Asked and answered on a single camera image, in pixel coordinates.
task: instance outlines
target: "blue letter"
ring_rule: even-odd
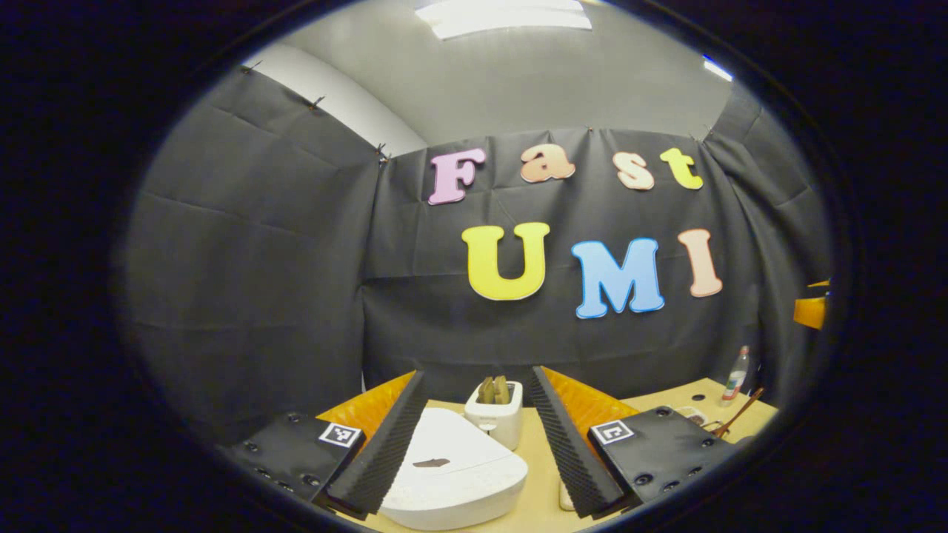
[[[576,308],[580,319],[597,319],[605,316],[609,308],[602,303],[599,287],[606,291],[616,313],[621,313],[635,285],[635,296],[629,309],[635,313],[656,311],[665,305],[658,292],[658,275],[655,272],[655,252],[658,243],[654,239],[635,239],[629,243],[626,261],[620,268],[615,259],[599,241],[584,241],[573,245],[573,255],[579,259],[583,269],[583,304]]]

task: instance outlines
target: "letter u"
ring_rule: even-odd
[[[488,300],[522,300],[537,292],[546,277],[543,236],[550,227],[542,222],[517,224],[514,234],[523,239],[523,275],[515,280],[501,277],[497,269],[500,226],[476,226],[461,233],[467,243],[467,279],[474,292]]]

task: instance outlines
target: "foam letter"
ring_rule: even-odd
[[[480,148],[432,157],[434,193],[428,197],[428,203],[436,206],[464,200],[465,191],[458,187],[458,180],[465,185],[474,183],[474,163],[471,161],[483,163],[486,159],[487,156]],[[458,163],[461,161],[465,163],[459,168]]]
[[[635,239],[629,243],[626,261],[620,268],[615,259],[599,241],[584,241],[573,245],[573,255],[583,269],[583,304],[576,309],[580,319],[596,319],[609,309],[602,302],[601,290],[606,292],[612,308],[621,313],[635,285],[635,295],[629,309],[635,313],[656,311],[665,305],[658,291],[655,271],[655,252],[658,243],[653,239]]]
[[[576,172],[576,166],[566,158],[566,151],[556,144],[538,144],[520,155],[523,168],[520,177],[530,183],[546,181],[551,177],[563,179]]]
[[[703,298],[718,294],[724,284],[714,273],[714,264],[711,263],[711,250],[708,249],[708,239],[711,233],[708,230],[682,231],[678,235],[678,242],[688,250],[691,259],[691,272],[694,274],[694,283],[691,284],[691,296]]]
[[[672,148],[667,150],[659,156],[662,161],[668,163],[668,166],[671,167],[671,173],[675,176],[675,180],[678,181],[682,187],[686,189],[700,189],[704,184],[702,177],[699,175],[692,175],[689,165],[695,164],[695,160],[685,154],[682,154],[682,151],[678,148]]]
[[[467,279],[474,292],[488,300],[522,300],[537,292],[546,277],[543,236],[550,227],[542,222],[517,224],[514,234],[523,239],[523,275],[516,280],[502,278],[497,269],[497,242],[503,237],[500,226],[477,226],[461,233],[467,243]]]
[[[646,170],[646,161],[638,154],[616,152],[612,164],[619,169],[619,181],[629,189],[647,191],[655,185],[655,178]]]

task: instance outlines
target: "plastic bottle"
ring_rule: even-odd
[[[727,407],[731,405],[734,398],[738,397],[740,386],[747,377],[747,369],[751,364],[751,349],[747,346],[740,347],[738,360],[734,362],[734,368],[731,369],[731,375],[727,378],[727,385],[724,386],[724,394],[720,397],[720,405]]]

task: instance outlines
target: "ceiling light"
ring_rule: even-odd
[[[446,0],[415,13],[442,40],[498,28],[593,29],[577,0]]]
[[[711,72],[714,72],[718,76],[721,76],[728,82],[730,82],[731,80],[734,80],[734,76],[731,76],[727,72],[724,72],[724,70],[721,67],[714,64],[714,62],[712,62],[711,58],[709,58],[708,56],[704,56],[704,68],[710,70]]]

